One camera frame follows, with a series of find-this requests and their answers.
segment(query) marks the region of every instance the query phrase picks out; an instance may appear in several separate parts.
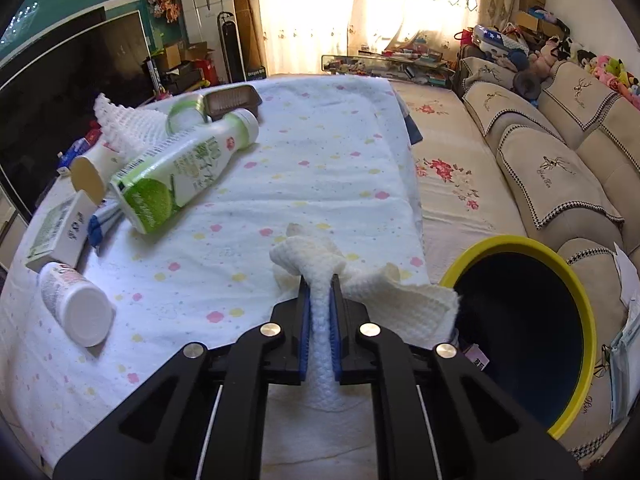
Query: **white wall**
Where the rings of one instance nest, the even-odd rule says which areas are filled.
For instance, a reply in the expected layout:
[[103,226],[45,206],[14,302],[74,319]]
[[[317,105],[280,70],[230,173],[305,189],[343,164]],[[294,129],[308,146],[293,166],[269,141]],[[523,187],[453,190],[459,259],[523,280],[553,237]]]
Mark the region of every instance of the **white wall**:
[[611,0],[546,0],[546,9],[571,29],[587,50],[620,58],[640,76],[640,48]]

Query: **trash can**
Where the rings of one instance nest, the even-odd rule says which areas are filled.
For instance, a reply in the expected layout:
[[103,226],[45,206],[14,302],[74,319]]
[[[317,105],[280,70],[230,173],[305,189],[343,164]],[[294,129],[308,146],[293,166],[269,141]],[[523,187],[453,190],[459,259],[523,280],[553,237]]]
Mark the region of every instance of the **trash can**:
[[459,293],[456,328],[489,359],[484,372],[559,438],[582,408],[596,355],[575,273],[535,240],[497,236],[466,250],[440,285]]

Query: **white bottle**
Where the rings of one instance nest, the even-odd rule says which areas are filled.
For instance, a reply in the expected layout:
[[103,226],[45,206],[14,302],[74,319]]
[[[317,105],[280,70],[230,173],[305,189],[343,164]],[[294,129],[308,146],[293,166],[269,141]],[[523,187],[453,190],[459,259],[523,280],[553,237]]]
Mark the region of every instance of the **white bottle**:
[[258,121],[238,108],[147,150],[114,175],[111,187],[133,227],[149,233],[213,184],[231,156],[257,137]]
[[42,267],[39,282],[42,301],[73,341],[89,347],[107,337],[113,307],[100,288],[57,262]]

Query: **tower fan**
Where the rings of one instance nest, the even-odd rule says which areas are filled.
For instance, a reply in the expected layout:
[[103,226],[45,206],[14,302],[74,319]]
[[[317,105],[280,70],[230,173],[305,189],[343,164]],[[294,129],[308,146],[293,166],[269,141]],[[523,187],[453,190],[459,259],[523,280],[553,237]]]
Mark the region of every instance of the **tower fan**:
[[242,53],[238,43],[238,30],[231,12],[220,12],[218,15],[218,31],[220,33],[220,45],[222,56],[225,59],[226,78],[230,83],[246,81]]

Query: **sheer curtain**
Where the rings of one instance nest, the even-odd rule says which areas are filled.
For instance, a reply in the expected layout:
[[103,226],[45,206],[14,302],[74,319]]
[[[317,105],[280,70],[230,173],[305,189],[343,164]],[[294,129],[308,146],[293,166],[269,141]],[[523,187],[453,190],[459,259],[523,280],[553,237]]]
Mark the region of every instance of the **sheer curtain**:
[[503,26],[514,0],[258,0],[267,69],[319,73],[322,54],[381,52],[416,35],[452,59],[453,35],[477,23]]

